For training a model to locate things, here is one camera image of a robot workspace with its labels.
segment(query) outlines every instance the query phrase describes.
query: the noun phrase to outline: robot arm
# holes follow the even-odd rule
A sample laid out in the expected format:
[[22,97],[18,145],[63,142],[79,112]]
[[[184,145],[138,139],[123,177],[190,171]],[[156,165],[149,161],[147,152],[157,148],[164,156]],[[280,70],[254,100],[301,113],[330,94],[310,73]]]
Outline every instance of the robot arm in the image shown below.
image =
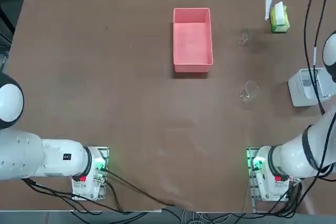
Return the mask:
[[[289,188],[289,177],[301,179],[317,175],[328,129],[335,113],[336,106],[333,106],[316,124],[307,127],[293,140],[259,149],[251,166],[256,173],[262,200],[279,200]],[[330,133],[323,168],[335,162],[336,126]]]
[[106,168],[108,148],[83,147],[72,140],[41,139],[10,128],[23,108],[21,87],[0,72],[0,180],[71,177],[73,194],[91,200],[104,198],[106,173],[100,169]]
[[331,78],[336,82],[336,31],[325,41],[322,52],[323,64]]

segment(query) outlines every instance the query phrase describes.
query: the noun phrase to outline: transparent cup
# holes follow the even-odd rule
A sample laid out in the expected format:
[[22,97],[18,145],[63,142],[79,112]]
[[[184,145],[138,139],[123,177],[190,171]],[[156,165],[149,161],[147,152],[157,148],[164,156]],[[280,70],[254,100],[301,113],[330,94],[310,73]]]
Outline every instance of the transparent cup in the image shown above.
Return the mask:
[[245,84],[245,89],[240,92],[240,101],[245,108],[250,108],[257,97],[259,86],[255,81],[249,80]]

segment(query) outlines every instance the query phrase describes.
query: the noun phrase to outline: yellow-green tissue box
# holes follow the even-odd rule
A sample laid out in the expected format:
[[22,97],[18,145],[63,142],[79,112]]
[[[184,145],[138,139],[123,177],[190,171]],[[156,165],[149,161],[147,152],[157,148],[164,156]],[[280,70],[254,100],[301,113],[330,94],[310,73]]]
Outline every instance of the yellow-green tissue box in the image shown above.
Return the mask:
[[272,8],[271,27],[273,33],[285,33],[290,27],[286,9],[287,6],[282,2],[279,2]]

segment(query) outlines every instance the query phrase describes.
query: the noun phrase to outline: pink container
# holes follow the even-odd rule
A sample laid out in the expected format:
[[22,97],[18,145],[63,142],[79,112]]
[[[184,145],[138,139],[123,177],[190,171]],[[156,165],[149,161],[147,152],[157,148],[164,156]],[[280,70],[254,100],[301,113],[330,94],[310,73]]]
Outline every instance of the pink container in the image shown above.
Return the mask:
[[208,72],[212,64],[209,8],[175,8],[175,72]]

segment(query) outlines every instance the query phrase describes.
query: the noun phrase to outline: tabletop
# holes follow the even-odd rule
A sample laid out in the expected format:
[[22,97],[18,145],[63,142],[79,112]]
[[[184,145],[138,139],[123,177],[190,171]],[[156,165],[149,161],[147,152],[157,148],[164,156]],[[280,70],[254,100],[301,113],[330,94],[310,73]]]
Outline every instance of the tabletop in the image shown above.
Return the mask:
[[[316,106],[293,107],[287,86],[306,67],[308,0],[278,1],[288,7],[285,34],[271,33],[265,0],[25,0],[7,66],[25,94],[16,127],[41,138],[109,146],[109,169],[171,204],[241,212],[248,189],[246,148],[285,143],[320,117]],[[322,0],[313,0],[308,20],[311,58],[321,6]],[[210,9],[214,64],[207,76],[173,71],[176,7]],[[328,0],[318,52],[335,29],[335,8],[336,0]],[[243,29],[249,37],[242,47]],[[245,109],[239,93],[248,80],[260,90]],[[69,178],[38,181],[71,190]],[[1,210],[70,209],[20,180],[0,185]],[[114,185],[126,210],[163,207]],[[317,182],[300,211],[333,214],[332,188]],[[115,206],[111,192],[102,203]],[[271,205],[258,206],[267,211]]]

